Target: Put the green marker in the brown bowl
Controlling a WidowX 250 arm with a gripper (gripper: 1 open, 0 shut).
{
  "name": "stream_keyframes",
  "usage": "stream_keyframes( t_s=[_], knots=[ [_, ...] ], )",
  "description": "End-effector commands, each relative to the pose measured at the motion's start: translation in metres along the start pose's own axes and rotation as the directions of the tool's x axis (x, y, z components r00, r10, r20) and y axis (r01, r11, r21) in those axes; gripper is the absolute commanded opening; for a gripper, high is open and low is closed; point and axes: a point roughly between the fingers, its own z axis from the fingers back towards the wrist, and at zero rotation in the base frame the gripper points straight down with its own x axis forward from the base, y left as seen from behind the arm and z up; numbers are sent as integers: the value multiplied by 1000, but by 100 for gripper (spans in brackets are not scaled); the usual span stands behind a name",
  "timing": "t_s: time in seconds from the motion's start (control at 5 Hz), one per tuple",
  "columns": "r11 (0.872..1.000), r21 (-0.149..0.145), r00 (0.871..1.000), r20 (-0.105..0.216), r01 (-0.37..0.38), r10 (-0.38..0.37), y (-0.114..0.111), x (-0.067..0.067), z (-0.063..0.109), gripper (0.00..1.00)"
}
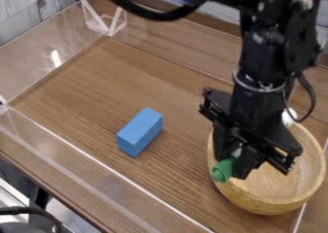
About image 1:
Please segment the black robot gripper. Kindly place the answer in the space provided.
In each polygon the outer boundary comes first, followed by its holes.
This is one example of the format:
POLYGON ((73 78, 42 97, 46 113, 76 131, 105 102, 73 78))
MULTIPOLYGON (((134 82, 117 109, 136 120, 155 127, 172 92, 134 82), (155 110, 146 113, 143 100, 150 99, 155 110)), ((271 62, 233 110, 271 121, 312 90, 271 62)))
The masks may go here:
POLYGON ((286 175, 302 147, 283 126, 282 114, 294 80, 269 92, 237 81, 233 93, 213 87, 202 89, 199 113, 213 123, 214 157, 235 158, 233 176, 246 179, 263 163, 286 175))

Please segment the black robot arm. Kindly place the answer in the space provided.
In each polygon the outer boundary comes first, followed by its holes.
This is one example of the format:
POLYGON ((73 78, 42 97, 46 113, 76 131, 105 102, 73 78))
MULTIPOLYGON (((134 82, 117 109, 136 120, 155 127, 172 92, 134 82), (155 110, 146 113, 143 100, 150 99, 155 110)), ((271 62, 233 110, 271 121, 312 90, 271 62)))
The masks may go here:
POLYGON ((316 94, 304 72, 317 61, 316 37, 320 0, 176 0, 182 6, 154 12, 132 0, 111 0, 134 15, 154 21, 186 17, 206 2, 222 3, 239 12, 242 50, 233 71, 233 91, 202 90, 199 113, 213 123, 213 176, 230 163, 229 177, 245 179, 265 163, 282 174, 294 166, 302 147, 283 125, 290 116, 287 100, 293 86, 305 88, 310 105, 316 94))

